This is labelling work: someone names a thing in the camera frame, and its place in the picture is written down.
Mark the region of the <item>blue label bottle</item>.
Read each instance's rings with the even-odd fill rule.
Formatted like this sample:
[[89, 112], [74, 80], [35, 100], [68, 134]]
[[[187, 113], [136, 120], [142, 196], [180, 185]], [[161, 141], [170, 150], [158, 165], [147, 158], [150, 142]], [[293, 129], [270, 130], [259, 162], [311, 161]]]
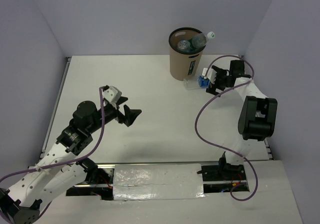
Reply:
[[188, 40], [180, 40], [178, 43], [177, 43], [177, 49], [181, 52], [184, 52], [184, 53], [188, 53], [191, 51], [191, 44]]
[[188, 77], [183, 80], [183, 84], [186, 90], [206, 89], [209, 86], [210, 80], [203, 76]]

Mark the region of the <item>green label clear bottle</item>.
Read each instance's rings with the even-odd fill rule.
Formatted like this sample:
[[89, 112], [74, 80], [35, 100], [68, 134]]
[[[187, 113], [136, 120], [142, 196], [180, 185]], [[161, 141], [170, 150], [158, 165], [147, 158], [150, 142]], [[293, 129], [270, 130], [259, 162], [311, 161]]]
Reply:
[[208, 33], [199, 33], [192, 37], [190, 40], [190, 45], [193, 49], [200, 49], [202, 47], [205, 47], [207, 42], [215, 38], [215, 33], [213, 31], [210, 31]]

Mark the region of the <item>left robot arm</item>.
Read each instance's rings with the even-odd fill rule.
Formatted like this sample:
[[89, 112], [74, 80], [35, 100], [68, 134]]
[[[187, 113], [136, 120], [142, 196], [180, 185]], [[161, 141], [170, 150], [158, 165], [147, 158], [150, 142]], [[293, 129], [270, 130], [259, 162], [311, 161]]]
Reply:
[[34, 167], [23, 170], [24, 176], [14, 185], [0, 190], [0, 215], [9, 224], [33, 224], [48, 209], [57, 196], [74, 185], [107, 180], [108, 175], [81, 152], [93, 141], [92, 134], [103, 131], [107, 123], [115, 120], [131, 126], [142, 113], [124, 105], [126, 97], [101, 97], [101, 108], [94, 102], [81, 102], [69, 125], [58, 136], [56, 143]]

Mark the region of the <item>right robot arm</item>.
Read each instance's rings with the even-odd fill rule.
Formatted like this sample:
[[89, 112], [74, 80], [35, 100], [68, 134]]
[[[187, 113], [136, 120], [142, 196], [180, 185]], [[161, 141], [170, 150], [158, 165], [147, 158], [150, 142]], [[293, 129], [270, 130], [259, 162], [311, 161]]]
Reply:
[[203, 166], [200, 174], [204, 181], [243, 179], [244, 158], [253, 149], [253, 143], [261, 143], [274, 133], [278, 102], [257, 88], [253, 77], [245, 72], [243, 60], [232, 60], [229, 69], [213, 65], [202, 73], [209, 79], [207, 93], [217, 97], [225, 89], [235, 88], [243, 106], [237, 124], [239, 137], [233, 143], [233, 151], [225, 151], [217, 166]]

